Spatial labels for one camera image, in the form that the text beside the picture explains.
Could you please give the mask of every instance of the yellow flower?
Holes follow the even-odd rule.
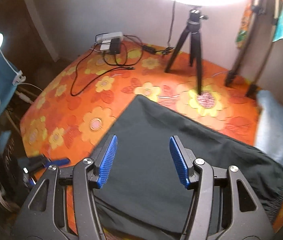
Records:
[[[135,95],[144,95],[150,100],[157,102],[157,96],[160,94],[160,87],[153,87],[152,83],[146,82],[142,87],[135,88],[134,93]]]
[[[47,129],[45,128],[43,131],[43,140],[45,140],[47,137]]]
[[[56,88],[59,85],[59,82],[62,80],[62,75],[58,75],[57,77],[55,77],[55,79],[49,83],[49,85],[47,86],[47,88],[45,88],[45,92],[49,92],[51,90],[53,90],[54,88]]]
[[[61,85],[56,89],[55,97],[60,97],[66,91],[66,85]]]
[[[217,111],[223,108],[220,102],[220,94],[213,91],[210,85],[202,87],[201,95],[197,94],[195,89],[189,90],[188,93],[191,97],[189,105],[197,109],[200,116],[216,117]]]
[[[29,127],[25,129],[23,143],[27,154],[31,154],[40,148],[43,143],[45,130],[45,121],[43,121],[43,118],[32,120]]]
[[[177,86],[176,92],[180,96],[176,110],[206,126],[222,130],[226,118],[233,115],[227,91],[214,85],[211,78],[203,79],[201,95],[197,94],[196,87],[195,76],[190,77],[187,83]]]
[[[158,58],[149,57],[147,59],[142,60],[141,65],[148,69],[154,69],[160,65]]]
[[[65,75],[71,75],[72,73],[74,73],[76,70],[76,66],[73,66],[71,68],[69,68],[68,71],[66,71]]]
[[[111,116],[112,110],[109,108],[94,108],[92,112],[88,112],[83,117],[83,123],[79,125],[79,131],[82,132],[82,140],[90,141],[91,144],[97,145],[106,131],[115,121],[115,117]]]
[[[36,157],[40,154],[40,151],[33,151],[32,153],[29,153],[27,156],[28,157]]]
[[[43,104],[45,103],[45,101],[46,101],[45,97],[41,97],[41,98],[38,100],[38,103],[36,104],[36,108],[37,108],[37,109],[40,109],[40,108],[43,106]]]
[[[142,55],[142,51],[140,49],[133,49],[128,52],[128,58],[139,58]]]
[[[109,57],[109,56],[107,56],[107,55],[105,56],[105,60],[106,60],[107,63],[109,63],[109,64],[115,64],[115,63],[116,63],[114,57]],[[117,61],[117,63],[120,63],[120,62],[121,62],[121,59],[116,57],[116,61]],[[105,65],[105,64],[106,64],[106,62],[104,61],[104,58],[103,58],[103,57],[101,57],[100,59],[98,59],[98,60],[96,61],[96,66],[102,66],[102,65]]]
[[[100,93],[103,90],[110,90],[112,88],[112,83],[114,82],[114,78],[111,78],[109,76],[104,76],[102,80],[99,80],[95,87],[96,87],[96,92]]]
[[[75,65],[75,66],[73,66],[73,67],[70,67],[69,70],[64,70],[60,75],[61,75],[62,77],[66,76],[66,75],[68,75],[68,76],[71,75],[72,73],[75,72],[76,66],[77,66],[77,65]]]
[[[56,127],[55,130],[52,132],[48,141],[50,143],[50,147],[53,150],[63,145],[64,143],[63,134],[64,134],[64,128]]]

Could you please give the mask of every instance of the black cable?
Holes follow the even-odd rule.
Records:
[[[110,64],[106,61],[105,54],[103,54],[103,59],[104,59],[104,62],[109,66],[131,67],[131,66],[135,66],[136,64],[138,64],[140,62],[140,60],[143,57],[143,54],[144,54],[144,50],[141,50],[141,55],[140,55],[139,59],[133,64],[118,64],[117,62],[116,62],[116,64]]]
[[[103,34],[108,34],[108,33],[100,33],[100,34],[97,34],[97,35],[95,36],[95,42],[97,42],[97,36],[103,35]]]
[[[121,43],[120,45],[123,45],[124,48],[125,48],[125,51],[126,51],[126,59],[125,59],[125,63],[123,63],[123,65],[125,65],[127,63],[127,60],[128,60],[128,51],[127,51],[127,47],[124,43]],[[120,64],[117,62],[116,55],[114,55],[114,59],[115,59],[116,65],[120,66]]]
[[[172,17],[171,17],[171,24],[170,24],[170,30],[169,30],[169,37],[168,37],[168,42],[167,42],[167,47],[170,46],[170,40],[171,40],[171,34],[172,34],[172,28],[174,26],[174,21],[175,21],[175,7],[176,7],[176,1],[172,4]]]
[[[94,49],[95,49],[98,45],[100,45],[100,43],[95,44],[94,47],[93,47],[93,49],[92,49],[92,51],[91,51],[86,57],[82,58],[82,59],[76,64],[76,68],[75,68],[75,74],[76,74],[76,76],[75,76],[75,79],[74,79],[74,81],[73,81],[73,83],[72,83],[72,86],[71,86],[71,96],[72,96],[72,97],[75,97],[75,96],[79,95],[79,94],[73,94],[73,93],[72,93],[73,87],[74,87],[75,82],[76,82],[77,77],[78,77],[78,65],[79,65],[84,59],[88,58],[88,57],[93,53]]]
[[[139,37],[134,36],[134,35],[124,35],[124,37],[130,39],[132,42],[134,42],[134,43],[136,43],[137,45],[139,45],[139,46],[142,47],[142,40],[141,40]],[[138,44],[138,43],[137,43],[134,39],[132,39],[131,37],[134,37],[134,38],[138,39],[139,42],[140,42],[140,44]]]
[[[91,83],[93,83],[96,79],[100,78],[101,76],[103,76],[104,74],[106,73],[109,73],[109,72],[112,72],[112,71],[115,71],[115,70],[134,70],[135,68],[134,67],[116,67],[116,68],[112,68],[110,70],[107,70],[105,73],[93,78],[86,86],[84,86],[79,92],[77,92],[76,94],[72,94],[71,93],[71,96],[75,97],[75,96],[78,96],[80,93],[82,93]]]
[[[140,42],[140,44],[138,44],[138,45],[142,46],[142,40],[141,40],[139,37],[133,36],[133,35],[124,35],[124,36],[127,37],[128,39],[130,39],[131,41],[135,42],[136,44],[138,44],[136,41],[134,41],[134,39],[132,39],[132,38],[130,38],[130,37],[137,38],[137,39],[139,40],[139,42]],[[108,71],[106,71],[106,72],[104,72],[103,74],[101,74],[101,75],[99,75],[99,76],[97,76],[97,77],[95,77],[95,78],[93,78],[93,80],[91,80],[91,81],[90,81],[86,86],[84,86],[79,92],[73,94],[72,91],[73,91],[73,87],[74,87],[75,82],[76,82],[77,77],[78,77],[78,66],[79,66],[79,64],[80,64],[84,59],[86,59],[87,57],[89,57],[89,56],[93,53],[93,51],[94,51],[94,49],[97,47],[97,45],[100,45],[100,44],[101,44],[101,43],[95,44],[94,47],[93,47],[93,49],[92,49],[92,51],[91,51],[86,57],[82,58],[82,59],[77,63],[76,68],[75,68],[75,74],[76,74],[76,75],[75,75],[75,79],[74,79],[74,81],[73,81],[73,83],[72,83],[71,92],[70,92],[70,94],[71,94],[72,97],[78,96],[78,95],[79,95],[80,93],[82,93],[92,82],[94,82],[96,79],[98,79],[99,77],[101,77],[102,75],[104,75],[104,74],[106,74],[106,73],[109,73],[109,72],[114,71],[114,70],[134,70],[135,68],[134,68],[133,66],[136,65],[136,64],[138,64],[138,63],[140,62],[140,60],[142,59],[142,57],[143,57],[144,51],[143,51],[143,49],[142,49],[142,50],[141,50],[141,55],[140,55],[139,59],[138,59],[135,63],[133,63],[133,64],[126,64],[126,63],[127,63],[127,60],[128,60],[128,51],[127,51],[126,45],[125,45],[124,43],[121,43],[121,44],[124,46],[125,51],[126,51],[126,59],[125,59],[125,62],[124,62],[123,64],[119,64],[119,63],[117,62],[116,55],[114,55],[114,59],[115,59],[115,63],[116,63],[116,64],[110,64],[110,63],[108,63],[108,62],[106,61],[106,59],[105,59],[105,53],[103,53],[103,60],[104,60],[104,62],[105,62],[107,65],[109,65],[109,66],[116,66],[116,67],[115,67],[115,68],[112,68],[112,69],[110,69],[110,70],[108,70]]]

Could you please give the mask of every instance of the power strip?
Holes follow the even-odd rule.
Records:
[[[123,41],[124,35],[122,32],[116,32],[116,33],[108,33],[108,34],[102,34],[96,37],[96,41],[98,43],[102,43],[104,41],[110,41],[112,39],[120,38],[120,41]]]

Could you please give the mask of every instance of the white wall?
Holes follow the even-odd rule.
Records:
[[[46,34],[59,56],[70,60],[87,51],[95,35],[123,31],[143,42],[167,46],[170,0],[33,0]],[[202,24],[203,58],[231,68],[238,53],[235,38],[246,1],[203,8],[210,18]],[[176,5],[171,44],[186,26],[191,6]],[[184,51],[189,51],[189,42]]]
[[[241,74],[253,80],[267,50],[270,39],[270,28],[275,0],[268,0],[267,14],[260,16],[256,32],[251,41],[251,47],[245,55]],[[283,40],[274,43],[265,70],[258,82],[265,90],[271,91],[275,98],[283,104]]]

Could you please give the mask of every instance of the tripod head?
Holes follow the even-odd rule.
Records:
[[[187,28],[191,33],[196,33],[200,29],[200,20],[208,20],[208,16],[202,15],[199,10],[200,6],[195,7],[189,11],[189,19],[187,21]]]

